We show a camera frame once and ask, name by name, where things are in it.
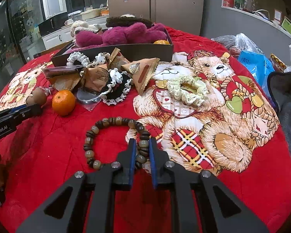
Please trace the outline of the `brown capybara toy keychain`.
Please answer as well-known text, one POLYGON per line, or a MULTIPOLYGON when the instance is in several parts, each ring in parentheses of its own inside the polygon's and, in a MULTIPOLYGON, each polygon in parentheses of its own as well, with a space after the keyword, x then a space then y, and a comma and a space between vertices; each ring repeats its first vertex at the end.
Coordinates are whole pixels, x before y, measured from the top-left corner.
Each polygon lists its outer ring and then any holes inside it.
POLYGON ((37 87, 27 97, 26 105, 31 106, 31 105, 37 104, 39 106, 43 106, 46 103, 46 101, 47 101, 47 95, 45 91, 42 88, 37 87))

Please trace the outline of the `orange tangerine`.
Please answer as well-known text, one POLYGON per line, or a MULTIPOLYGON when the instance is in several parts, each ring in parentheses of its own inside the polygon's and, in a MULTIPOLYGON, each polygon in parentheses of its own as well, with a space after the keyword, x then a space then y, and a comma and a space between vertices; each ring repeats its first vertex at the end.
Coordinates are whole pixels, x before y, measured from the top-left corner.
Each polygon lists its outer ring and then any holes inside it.
POLYGON ((75 96, 69 90, 58 91, 52 99, 52 109, 59 116, 69 115, 74 110, 75 96))

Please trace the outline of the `white crochet scrunchie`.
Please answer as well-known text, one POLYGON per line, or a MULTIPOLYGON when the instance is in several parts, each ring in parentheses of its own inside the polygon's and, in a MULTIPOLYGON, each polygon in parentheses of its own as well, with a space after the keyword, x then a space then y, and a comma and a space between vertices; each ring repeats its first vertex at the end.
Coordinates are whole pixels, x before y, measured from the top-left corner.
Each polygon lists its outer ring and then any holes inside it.
POLYGON ((82 66, 88 66, 90 64, 90 59, 81 52, 73 52, 69 55, 67 59, 67 66, 74 65, 75 61, 80 62, 82 66))

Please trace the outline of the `black white lace scrunchie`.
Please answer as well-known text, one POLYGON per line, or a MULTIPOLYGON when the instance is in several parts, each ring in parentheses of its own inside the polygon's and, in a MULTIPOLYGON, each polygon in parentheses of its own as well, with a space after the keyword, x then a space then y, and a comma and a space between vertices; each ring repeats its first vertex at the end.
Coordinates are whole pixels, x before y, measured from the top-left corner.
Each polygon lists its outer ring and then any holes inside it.
POLYGON ((107 89, 99 95, 102 102, 108 106, 123 102, 132 87, 132 77, 126 71, 121 72, 114 68, 109 70, 109 75, 107 89))

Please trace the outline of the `brown triangular snack packet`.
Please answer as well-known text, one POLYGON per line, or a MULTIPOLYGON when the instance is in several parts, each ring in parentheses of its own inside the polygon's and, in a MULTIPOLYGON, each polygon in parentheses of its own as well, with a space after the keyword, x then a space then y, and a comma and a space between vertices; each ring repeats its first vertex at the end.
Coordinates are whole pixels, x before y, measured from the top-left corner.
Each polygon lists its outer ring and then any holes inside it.
POLYGON ((159 61, 159 58, 144 58, 121 65, 121 68, 132 76, 139 95, 142 95, 145 91, 148 82, 157 69, 159 61))

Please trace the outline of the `dark chocolate bar wrapper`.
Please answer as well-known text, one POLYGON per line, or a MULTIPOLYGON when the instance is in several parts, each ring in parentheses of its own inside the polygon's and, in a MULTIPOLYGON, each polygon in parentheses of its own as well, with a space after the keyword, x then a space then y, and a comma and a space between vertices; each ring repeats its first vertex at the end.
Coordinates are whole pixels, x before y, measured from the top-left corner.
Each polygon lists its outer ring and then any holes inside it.
POLYGON ((56 76, 79 73, 82 69, 82 65, 58 66, 42 68, 42 72, 46 78, 52 78, 56 76))

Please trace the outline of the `red bear print tablecloth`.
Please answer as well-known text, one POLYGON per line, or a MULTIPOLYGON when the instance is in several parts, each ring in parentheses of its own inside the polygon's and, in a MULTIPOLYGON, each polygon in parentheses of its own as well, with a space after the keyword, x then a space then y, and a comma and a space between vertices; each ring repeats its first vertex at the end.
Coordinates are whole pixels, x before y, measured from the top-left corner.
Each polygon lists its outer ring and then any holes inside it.
POLYGON ((116 105, 92 111, 77 105, 66 117, 50 106, 0 141, 7 163, 6 201, 0 222, 8 232, 77 170, 93 173, 133 138, 137 168, 132 190, 115 196, 115 232, 169 232, 166 191, 150 181, 149 140, 186 170, 208 170, 276 232, 291 213, 291 156, 279 119, 250 72, 221 44, 168 28, 176 57, 161 63, 145 92, 130 90, 116 105), (200 106, 170 95, 167 82, 201 79, 208 94, 200 106))

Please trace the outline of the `black microwave oven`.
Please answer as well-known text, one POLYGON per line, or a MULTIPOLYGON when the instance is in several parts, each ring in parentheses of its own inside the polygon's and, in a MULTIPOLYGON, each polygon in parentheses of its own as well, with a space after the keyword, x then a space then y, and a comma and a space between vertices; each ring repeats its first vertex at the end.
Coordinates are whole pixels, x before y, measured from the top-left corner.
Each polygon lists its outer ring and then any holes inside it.
POLYGON ((63 12, 46 19, 45 21, 38 25, 40 35, 43 37, 60 29, 61 27, 64 26, 64 23, 67 20, 68 20, 67 12, 63 12))

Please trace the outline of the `small brown snack packet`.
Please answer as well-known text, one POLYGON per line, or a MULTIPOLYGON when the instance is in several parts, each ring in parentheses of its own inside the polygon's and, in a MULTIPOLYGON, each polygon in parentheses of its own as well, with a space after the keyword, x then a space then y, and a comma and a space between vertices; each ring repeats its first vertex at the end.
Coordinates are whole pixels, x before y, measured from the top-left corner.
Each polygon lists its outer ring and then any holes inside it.
POLYGON ((109 57, 108 69, 117 68, 121 71, 121 66, 130 63, 122 54, 119 48, 115 48, 109 57))

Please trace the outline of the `cream plastic basin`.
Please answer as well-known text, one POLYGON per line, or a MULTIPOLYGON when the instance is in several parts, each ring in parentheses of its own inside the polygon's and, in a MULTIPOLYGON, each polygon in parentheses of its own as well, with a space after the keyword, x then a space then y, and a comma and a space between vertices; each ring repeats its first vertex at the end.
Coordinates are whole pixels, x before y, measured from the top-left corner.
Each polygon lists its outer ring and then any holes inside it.
POLYGON ((83 20, 92 19, 101 15, 101 9, 91 9, 80 14, 83 20))

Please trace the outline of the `grey black cloth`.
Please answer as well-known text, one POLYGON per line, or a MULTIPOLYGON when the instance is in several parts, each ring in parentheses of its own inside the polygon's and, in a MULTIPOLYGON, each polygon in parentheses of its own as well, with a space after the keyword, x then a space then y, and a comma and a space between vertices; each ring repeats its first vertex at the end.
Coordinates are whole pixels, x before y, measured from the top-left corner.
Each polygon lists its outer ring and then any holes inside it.
POLYGON ((270 73, 267 85, 291 155, 291 72, 270 73))

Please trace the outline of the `dark cardboard box tray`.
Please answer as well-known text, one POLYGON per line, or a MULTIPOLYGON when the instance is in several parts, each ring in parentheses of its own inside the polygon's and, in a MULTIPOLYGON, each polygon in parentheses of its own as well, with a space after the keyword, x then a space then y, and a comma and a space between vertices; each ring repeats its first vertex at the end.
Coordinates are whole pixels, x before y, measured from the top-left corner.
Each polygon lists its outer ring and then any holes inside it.
POLYGON ((173 55, 173 43, 167 30, 165 34, 169 42, 168 45, 164 44, 125 44, 125 45, 110 45, 94 48, 77 48, 72 41, 64 46, 57 52, 51 61, 55 67, 66 66, 69 55, 73 52, 81 52, 92 61, 99 53, 107 52, 111 54, 117 47, 121 54, 128 61, 137 61, 143 58, 159 58, 161 61, 170 62, 173 55))

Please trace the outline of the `clear plastic bag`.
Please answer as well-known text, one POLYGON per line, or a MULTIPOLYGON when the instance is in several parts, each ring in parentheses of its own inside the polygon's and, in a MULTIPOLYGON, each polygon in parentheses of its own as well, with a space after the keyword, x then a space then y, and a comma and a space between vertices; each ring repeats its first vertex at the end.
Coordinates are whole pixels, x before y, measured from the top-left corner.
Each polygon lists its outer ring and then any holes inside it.
POLYGON ((242 51, 263 54, 262 50, 243 33, 219 36, 212 40, 223 45, 234 57, 239 57, 242 51))

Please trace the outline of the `magenta plush bear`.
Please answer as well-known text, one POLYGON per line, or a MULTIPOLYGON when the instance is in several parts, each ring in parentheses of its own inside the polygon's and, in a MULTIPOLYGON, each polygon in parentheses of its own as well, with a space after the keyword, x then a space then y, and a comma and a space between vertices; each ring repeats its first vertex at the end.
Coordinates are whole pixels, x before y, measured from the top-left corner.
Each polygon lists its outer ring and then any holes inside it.
POLYGON ((147 27, 136 22, 131 26, 116 26, 105 30, 102 34, 77 28, 75 45, 77 47, 98 47, 125 44, 153 44, 156 41, 166 41, 167 35, 162 24, 147 27))

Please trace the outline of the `tangerine in box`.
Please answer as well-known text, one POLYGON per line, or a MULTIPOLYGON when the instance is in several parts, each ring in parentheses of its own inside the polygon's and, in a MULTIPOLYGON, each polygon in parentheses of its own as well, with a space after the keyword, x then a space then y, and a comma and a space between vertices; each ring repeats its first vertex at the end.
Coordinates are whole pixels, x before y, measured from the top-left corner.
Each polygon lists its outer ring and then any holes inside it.
POLYGON ((167 40, 160 39, 160 40, 155 41, 153 44, 169 45, 170 43, 167 40))

